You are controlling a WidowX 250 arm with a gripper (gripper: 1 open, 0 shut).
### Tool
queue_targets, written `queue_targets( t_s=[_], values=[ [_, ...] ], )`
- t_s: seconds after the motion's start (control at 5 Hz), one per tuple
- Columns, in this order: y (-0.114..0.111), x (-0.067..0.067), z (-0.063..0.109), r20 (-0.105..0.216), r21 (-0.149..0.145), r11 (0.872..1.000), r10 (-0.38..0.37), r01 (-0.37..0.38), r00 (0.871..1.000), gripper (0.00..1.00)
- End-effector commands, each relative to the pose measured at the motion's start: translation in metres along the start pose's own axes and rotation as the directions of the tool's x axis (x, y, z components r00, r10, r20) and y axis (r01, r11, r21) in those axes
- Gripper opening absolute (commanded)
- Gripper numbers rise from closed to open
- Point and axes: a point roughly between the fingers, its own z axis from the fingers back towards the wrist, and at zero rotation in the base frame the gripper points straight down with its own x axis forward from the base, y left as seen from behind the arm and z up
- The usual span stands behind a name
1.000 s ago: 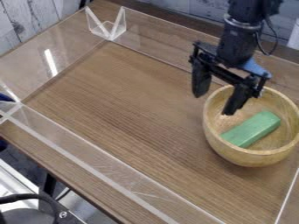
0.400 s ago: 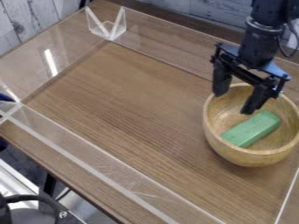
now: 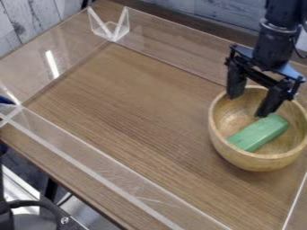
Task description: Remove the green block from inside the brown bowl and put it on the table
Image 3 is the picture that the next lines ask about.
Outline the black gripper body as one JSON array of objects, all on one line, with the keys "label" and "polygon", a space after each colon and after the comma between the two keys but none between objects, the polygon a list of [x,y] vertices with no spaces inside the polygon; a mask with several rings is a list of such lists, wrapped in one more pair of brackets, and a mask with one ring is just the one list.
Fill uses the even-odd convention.
[{"label": "black gripper body", "polygon": [[291,54],[298,51],[297,40],[302,28],[301,22],[291,26],[261,22],[255,46],[247,48],[232,44],[224,63],[227,68],[231,62],[238,64],[246,72],[247,80],[254,80],[265,88],[281,87],[289,101],[306,82],[306,77],[290,66]]}]

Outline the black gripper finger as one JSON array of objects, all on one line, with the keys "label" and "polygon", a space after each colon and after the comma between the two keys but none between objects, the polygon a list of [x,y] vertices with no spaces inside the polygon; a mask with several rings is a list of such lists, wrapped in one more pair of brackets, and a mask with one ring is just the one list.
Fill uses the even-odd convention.
[{"label": "black gripper finger", "polygon": [[227,95],[231,99],[242,96],[246,83],[247,77],[243,68],[238,64],[231,62],[227,74]]},{"label": "black gripper finger", "polygon": [[278,110],[285,100],[285,90],[278,86],[271,87],[269,89],[266,98],[262,100],[262,103],[257,109],[255,116],[259,118],[267,117]]}]

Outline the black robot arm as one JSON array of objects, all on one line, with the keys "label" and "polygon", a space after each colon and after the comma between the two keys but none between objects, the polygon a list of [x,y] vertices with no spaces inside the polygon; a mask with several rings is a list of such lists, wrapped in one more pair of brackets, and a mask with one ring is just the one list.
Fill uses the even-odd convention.
[{"label": "black robot arm", "polygon": [[274,113],[285,101],[293,101],[306,76],[290,65],[293,52],[306,58],[297,48],[307,23],[307,0],[266,0],[266,15],[254,48],[230,46],[227,95],[231,99],[244,93],[251,79],[267,89],[255,117]]}]

